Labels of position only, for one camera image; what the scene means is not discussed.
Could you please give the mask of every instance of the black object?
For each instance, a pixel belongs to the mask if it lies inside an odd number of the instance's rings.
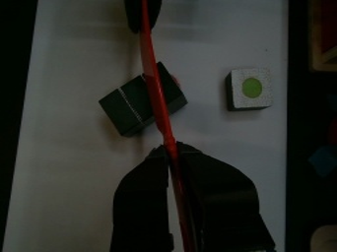
[[[227,163],[178,143],[183,183],[198,241],[195,252],[270,250],[254,183]],[[167,218],[169,158],[163,147],[122,181],[114,201],[111,251],[171,251]]]
[[[167,109],[173,114],[187,104],[187,100],[162,62],[158,62],[157,66]],[[150,97],[142,76],[122,85],[99,102],[122,136],[131,137],[154,122]]]
[[[142,24],[142,0],[124,0],[128,28],[139,33]],[[162,0],[147,0],[150,26],[154,28],[159,16]]]
[[[163,147],[126,175],[114,199],[112,252],[170,252],[169,161]]]
[[[231,165],[178,143],[199,251],[273,250],[253,181]]]

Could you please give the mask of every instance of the red rod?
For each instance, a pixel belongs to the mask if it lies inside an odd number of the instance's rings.
[[[151,42],[151,28],[147,13],[147,0],[142,0],[142,26],[140,26],[140,56],[143,75],[150,95],[153,113],[158,130],[163,136],[163,146],[171,160],[171,177],[178,206],[178,215],[181,230],[183,236],[185,252],[197,252],[195,235],[191,223],[189,201],[185,193],[185,186],[182,180],[182,172],[179,168],[179,155],[177,142],[173,135],[171,123],[169,118],[169,111],[162,91],[161,78],[157,68],[153,42]]]

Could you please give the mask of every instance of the green circle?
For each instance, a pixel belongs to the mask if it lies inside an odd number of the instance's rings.
[[[242,92],[250,98],[258,97],[262,92],[262,84],[260,80],[255,78],[246,79],[242,84]]]

